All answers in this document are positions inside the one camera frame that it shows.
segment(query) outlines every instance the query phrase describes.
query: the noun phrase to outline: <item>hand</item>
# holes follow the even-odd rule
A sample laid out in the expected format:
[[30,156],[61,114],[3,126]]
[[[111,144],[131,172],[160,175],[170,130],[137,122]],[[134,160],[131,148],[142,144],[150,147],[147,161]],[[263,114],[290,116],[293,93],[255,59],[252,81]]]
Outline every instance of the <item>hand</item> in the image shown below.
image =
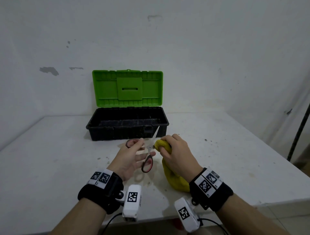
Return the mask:
[[172,153],[169,154],[164,147],[159,147],[160,154],[165,159],[169,168],[183,177],[188,183],[191,182],[203,168],[192,155],[186,141],[177,134],[173,134],[172,136],[166,135],[161,139],[167,141],[172,148]]
[[115,172],[123,181],[129,180],[136,169],[142,167],[143,160],[146,158],[147,153],[136,155],[137,151],[144,150],[142,148],[144,140],[133,140],[129,142],[132,144],[130,148],[125,145],[121,147],[116,157],[113,159],[107,169]]

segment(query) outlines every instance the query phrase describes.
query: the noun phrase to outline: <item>scissors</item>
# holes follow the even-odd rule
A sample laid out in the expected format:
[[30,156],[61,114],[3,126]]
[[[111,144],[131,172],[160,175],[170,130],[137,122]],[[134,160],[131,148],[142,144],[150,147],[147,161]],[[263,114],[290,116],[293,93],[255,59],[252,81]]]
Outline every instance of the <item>scissors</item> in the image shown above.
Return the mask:
[[[141,170],[143,173],[148,173],[151,169],[152,169],[152,166],[153,166],[153,157],[151,156],[151,151],[153,149],[155,149],[154,147],[154,144],[155,144],[155,139],[156,139],[156,135],[157,135],[157,132],[158,132],[158,129],[159,129],[159,126],[157,127],[156,131],[155,131],[155,134],[153,135],[152,139],[150,141],[148,141],[147,145],[145,146],[145,148],[148,150],[148,154],[147,154],[147,157],[145,159],[145,161],[143,162],[142,164],[142,167],[141,167]],[[129,145],[129,142],[133,142],[133,141],[139,141],[139,139],[130,139],[130,140],[127,140],[126,142],[126,147],[127,148],[130,148],[131,146]]]

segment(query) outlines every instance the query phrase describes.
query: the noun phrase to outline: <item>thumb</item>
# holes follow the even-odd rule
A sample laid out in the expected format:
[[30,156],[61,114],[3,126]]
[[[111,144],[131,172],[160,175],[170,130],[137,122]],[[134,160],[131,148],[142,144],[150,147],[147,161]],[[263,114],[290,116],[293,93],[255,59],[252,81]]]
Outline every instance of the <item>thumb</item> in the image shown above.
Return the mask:
[[165,158],[165,159],[170,158],[170,154],[167,152],[167,150],[165,150],[165,148],[163,146],[159,146],[159,152],[163,158]]
[[144,139],[141,138],[137,143],[135,143],[132,147],[130,147],[130,149],[134,152],[137,152],[142,145],[144,144]]

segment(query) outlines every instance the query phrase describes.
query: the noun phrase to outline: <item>wrist strap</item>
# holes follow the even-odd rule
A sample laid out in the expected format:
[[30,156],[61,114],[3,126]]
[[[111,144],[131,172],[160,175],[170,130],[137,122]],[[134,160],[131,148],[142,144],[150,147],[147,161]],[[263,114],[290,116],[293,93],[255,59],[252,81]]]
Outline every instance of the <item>wrist strap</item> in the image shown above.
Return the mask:
[[233,195],[232,189],[210,168],[203,168],[189,183],[189,190],[196,203],[215,212]]
[[115,197],[123,189],[123,180],[113,171],[104,169],[93,174],[80,190],[77,199],[87,198],[101,206],[109,215],[120,207],[121,204]]

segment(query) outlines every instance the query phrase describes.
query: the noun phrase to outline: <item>black wristband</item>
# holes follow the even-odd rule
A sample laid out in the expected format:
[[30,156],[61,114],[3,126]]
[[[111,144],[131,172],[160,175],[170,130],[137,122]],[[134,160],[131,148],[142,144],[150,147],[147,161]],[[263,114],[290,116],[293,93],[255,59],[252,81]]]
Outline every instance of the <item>black wristband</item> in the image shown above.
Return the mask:
[[190,183],[189,190],[193,201],[205,210],[210,207],[217,212],[233,195],[232,189],[212,170],[204,168]]
[[101,206],[109,215],[120,207],[121,203],[115,198],[123,189],[122,179],[113,172],[104,188],[94,184],[86,184],[78,193],[77,199],[87,198]]

